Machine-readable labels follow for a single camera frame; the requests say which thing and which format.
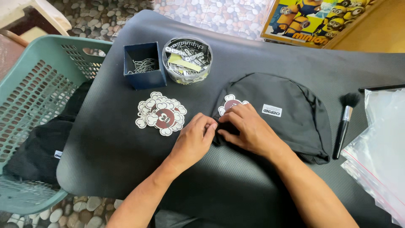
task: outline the black brush bristles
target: black brush bristles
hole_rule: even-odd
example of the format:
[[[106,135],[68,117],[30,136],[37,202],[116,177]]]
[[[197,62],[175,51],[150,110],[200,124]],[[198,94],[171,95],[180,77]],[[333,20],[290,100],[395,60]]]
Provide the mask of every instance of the black brush bristles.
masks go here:
[[[350,92],[344,96],[340,97],[340,103],[342,103],[343,107],[350,106],[354,108],[358,102],[360,101],[360,95],[354,92]]]

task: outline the minion poster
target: minion poster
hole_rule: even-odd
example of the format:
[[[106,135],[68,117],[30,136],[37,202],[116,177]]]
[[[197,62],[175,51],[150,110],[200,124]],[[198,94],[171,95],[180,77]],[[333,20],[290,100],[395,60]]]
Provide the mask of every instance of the minion poster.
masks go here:
[[[321,48],[379,0],[275,0],[261,37]]]

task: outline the hand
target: hand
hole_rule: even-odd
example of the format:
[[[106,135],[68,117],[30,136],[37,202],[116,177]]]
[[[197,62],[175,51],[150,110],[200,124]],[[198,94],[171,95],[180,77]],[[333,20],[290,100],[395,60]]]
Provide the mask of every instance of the hand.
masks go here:
[[[195,115],[180,131],[165,162],[173,166],[178,174],[190,168],[208,152],[217,126],[217,122],[211,117],[202,113]]]
[[[226,141],[247,151],[269,158],[273,153],[291,150],[272,128],[259,116],[254,107],[238,104],[228,109],[219,119],[220,123],[230,121],[241,133],[239,136],[226,130],[218,130]]]

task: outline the plastic bag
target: plastic bag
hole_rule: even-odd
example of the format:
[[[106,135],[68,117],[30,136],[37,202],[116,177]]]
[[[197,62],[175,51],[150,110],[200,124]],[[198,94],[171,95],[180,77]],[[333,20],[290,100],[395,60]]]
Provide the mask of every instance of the plastic bag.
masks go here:
[[[405,227],[405,90],[365,94],[369,127],[343,149],[342,167]]]

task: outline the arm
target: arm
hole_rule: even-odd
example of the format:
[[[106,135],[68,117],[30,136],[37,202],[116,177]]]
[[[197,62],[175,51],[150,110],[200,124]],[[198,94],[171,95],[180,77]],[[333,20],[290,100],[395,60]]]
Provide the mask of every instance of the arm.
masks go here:
[[[183,128],[169,156],[114,212],[107,228],[146,228],[172,181],[207,152],[217,123],[198,113]]]
[[[284,143],[251,104],[233,106],[219,119],[241,133],[218,130],[225,140],[264,156],[273,164],[308,227],[358,227],[329,186]]]

